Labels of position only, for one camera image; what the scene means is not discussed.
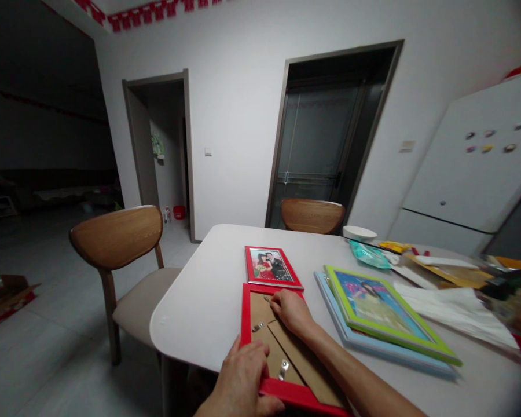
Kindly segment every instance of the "red picture frame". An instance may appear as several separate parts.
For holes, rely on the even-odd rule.
[[[260,274],[270,275],[271,279],[263,279],[261,275],[255,276],[256,267],[254,266],[254,263],[257,264],[257,261],[254,261],[253,257],[262,253],[271,253],[273,254],[274,259],[277,261],[280,260],[284,264],[284,269],[280,268],[282,279],[277,278],[276,274],[268,271],[260,272]],[[249,284],[287,288],[294,291],[304,290],[303,286],[301,285],[301,281],[299,281],[299,278],[297,278],[293,267],[289,263],[288,258],[285,256],[285,253],[282,249],[245,246],[245,260],[247,262],[247,282],[249,282]]]
[[[243,297],[241,301],[241,347],[251,343],[251,293],[274,295],[281,288],[243,284]],[[303,294],[295,291],[301,298]],[[279,398],[285,404],[292,405],[307,411],[337,417],[348,417],[345,409],[333,405],[321,404],[307,386],[296,385],[275,378],[263,379],[259,392],[262,395],[271,395]]]

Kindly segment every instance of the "chair leg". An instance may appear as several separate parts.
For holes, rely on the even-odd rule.
[[[122,361],[122,348],[120,345],[120,327],[114,322],[112,315],[107,316],[107,321],[108,338],[110,339],[110,358],[112,360],[112,365],[118,366]]]
[[[108,337],[110,338],[110,358],[112,365],[117,366],[122,361],[122,349],[120,347],[120,328],[112,318],[116,309],[116,291],[112,272],[99,269],[102,278],[102,289],[104,290],[104,305],[106,307],[106,321],[108,325]]]

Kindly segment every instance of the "chair backrest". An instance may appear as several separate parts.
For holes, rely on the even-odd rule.
[[[285,199],[281,209],[287,229],[323,235],[336,230],[345,212],[341,204],[307,199]]]
[[[83,221],[69,231],[79,255],[95,268],[119,269],[150,252],[162,236],[156,206],[114,211]]]

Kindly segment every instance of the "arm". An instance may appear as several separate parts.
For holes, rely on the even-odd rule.
[[[274,294],[270,306],[332,374],[363,417],[423,417],[407,398],[332,339],[315,323],[305,302],[294,292]]]

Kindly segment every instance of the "photo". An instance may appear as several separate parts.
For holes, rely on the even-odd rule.
[[[363,279],[340,271],[335,271],[335,273],[357,317],[432,341],[388,289],[378,281]]]
[[[251,257],[255,278],[293,282],[279,251],[249,249],[249,256]]]

